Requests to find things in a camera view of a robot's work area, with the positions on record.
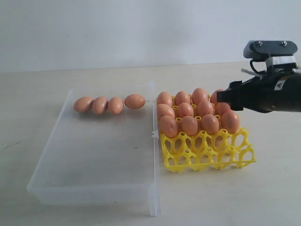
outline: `clear plastic container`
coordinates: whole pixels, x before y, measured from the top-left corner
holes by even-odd
[[[70,90],[27,186],[43,204],[147,201],[160,214],[155,84]],[[77,113],[84,96],[138,93],[146,104],[116,116]]]

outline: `egg carton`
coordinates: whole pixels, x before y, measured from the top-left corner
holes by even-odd
[[[176,105],[173,106],[173,110],[177,115]],[[197,121],[201,120],[199,116],[195,118]],[[180,123],[181,118],[176,118],[176,121]],[[180,131],[174,138],[160,132],[165,167],[172,172],[181,172],[186,168],[201,171],[208,167],[223,169],[229,165],[237,168],[248,166],[256,162],[253,145],[249,143],[248,136],[249,131],[246,128],[240,128],[234,134],[220,128],[213,135],[201,130],[194,136]]]

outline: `table surface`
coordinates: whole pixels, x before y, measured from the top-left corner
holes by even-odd
[[[258,160],[243,169],[174,174],[161,159],[160,217],[145,203],[44,206],[26,190],[71,87],[152,80],[158,93],[212,93],[249,79],[241,68],[248,63],[0,73],[1,225],[300,225],[299,113],[240,112]]]

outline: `plastic egg tray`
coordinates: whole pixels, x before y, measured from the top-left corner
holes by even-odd
[[[256,162],[248,135],[249,131],[246,128],[240,128],[234,134],[220,129],[214,135],[201,130],[194,136],[180,131],[174,138],[160,133],[165,166],[172,172],[181,172],[186,168],[201,171],[210,166],[215,169],[223,169],[229,165],[245,167]]]

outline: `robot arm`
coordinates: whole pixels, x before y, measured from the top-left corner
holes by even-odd
[[[251,58],[256,76],[231,82],[225,91],[217,92],[217,101],[229,103],[234,111],[301,112],[301,71],[293,56],[297,49],[291,41],[250,41],[244,57]],[[267,70],[258,72],[253,62],[265,62]]]

